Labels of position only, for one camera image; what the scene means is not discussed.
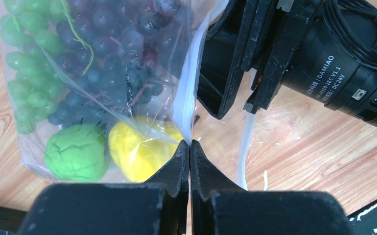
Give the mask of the fake yellow lemon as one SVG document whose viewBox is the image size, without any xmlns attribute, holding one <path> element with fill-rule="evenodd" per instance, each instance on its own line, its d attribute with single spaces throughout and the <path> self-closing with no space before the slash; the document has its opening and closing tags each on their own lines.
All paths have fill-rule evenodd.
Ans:
<svg viewBox="0 0 377 235">
<path fill-rule="evenodd" d="M 172 121 L 136 117 L 136 129 L 117 122 L 108 135 L 108 148 L 116 165 L 131 182 L 153 176 L 174 155 L 183 137 Z"/>
</svg>

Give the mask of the dark purple fake grapes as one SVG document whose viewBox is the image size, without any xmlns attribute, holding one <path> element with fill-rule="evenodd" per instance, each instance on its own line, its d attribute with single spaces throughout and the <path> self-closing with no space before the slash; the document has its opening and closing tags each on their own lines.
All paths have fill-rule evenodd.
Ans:
<svg viewBox="0 0 377 235">
<path fill-rule="evenodd" d="M 79 77 L 63 73 L 69 90 L 59 102 L 67 128 L 106 125 L 145 116 L 171 120 L 177 80 L 191 37 L 186 0 L 93 0 L 92 67 Z"/>
</svg>

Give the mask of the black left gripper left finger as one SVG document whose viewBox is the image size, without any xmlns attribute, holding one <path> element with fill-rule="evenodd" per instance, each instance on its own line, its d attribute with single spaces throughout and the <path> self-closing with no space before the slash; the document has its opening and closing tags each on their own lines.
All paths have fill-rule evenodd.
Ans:
<svg viewBox="0 0 377 235">
<path fill-rule="evenodd" d="M 36 198 L 21 235 L 183 235 L 187 231 L 189 146 L 137 184 L 57 183 Z"/>
</svg>

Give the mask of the clear zip top bag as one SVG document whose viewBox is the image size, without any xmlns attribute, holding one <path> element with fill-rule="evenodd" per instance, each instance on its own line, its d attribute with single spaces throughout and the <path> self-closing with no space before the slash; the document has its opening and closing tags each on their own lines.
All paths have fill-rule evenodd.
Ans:
<svg viewBox="0 0 377 235">
<path fill-rule="evenodd" d="M 190 141 L 232 0 L 0 0 L 22 165 L 54 182 L 141 183 Z"/>
</svg>

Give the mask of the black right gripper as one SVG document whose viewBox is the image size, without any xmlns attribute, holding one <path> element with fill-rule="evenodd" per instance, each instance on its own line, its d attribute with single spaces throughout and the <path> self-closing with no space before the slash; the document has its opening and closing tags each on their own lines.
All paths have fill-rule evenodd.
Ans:
<svg viewBox="0 0 377 235">
<path fill-rule="evenodd" d="M 209 27 L 197 99 L 212 117 L 223 119 L 233 106 L 278 2 L 230 0 Z M 331 110 L 377 114 L 377 8 L 365 0 L 325 0 L 303 26 L 286 21 L 245 110 L 267 109 L 280 86 Z"/>
</svg>

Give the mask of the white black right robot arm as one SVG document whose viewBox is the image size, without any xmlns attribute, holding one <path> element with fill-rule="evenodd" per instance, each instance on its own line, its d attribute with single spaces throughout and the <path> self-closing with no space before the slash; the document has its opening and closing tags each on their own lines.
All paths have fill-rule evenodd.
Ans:
<svg viewBox="0 0 377 235">
<path fill-rule="evenodd" d="M 365 0 L 231 0 L 206 35 L 198 100 L 216 119 L 243 74 L 244 109 L 268 109 L 281 86 L 377 127 L 377 8 Z"/>
</svg>

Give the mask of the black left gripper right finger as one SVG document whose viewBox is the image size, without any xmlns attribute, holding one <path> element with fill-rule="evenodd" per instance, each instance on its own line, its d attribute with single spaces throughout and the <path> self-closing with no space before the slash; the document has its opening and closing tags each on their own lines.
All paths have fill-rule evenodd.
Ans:
<svg viewBox="0 0 377 235">
<path fill-rule="evenodd" d="M 320 191 L 247 191 L 190 147 L 195 235 L 352 235 L 341 205 Z"/>
</svg>

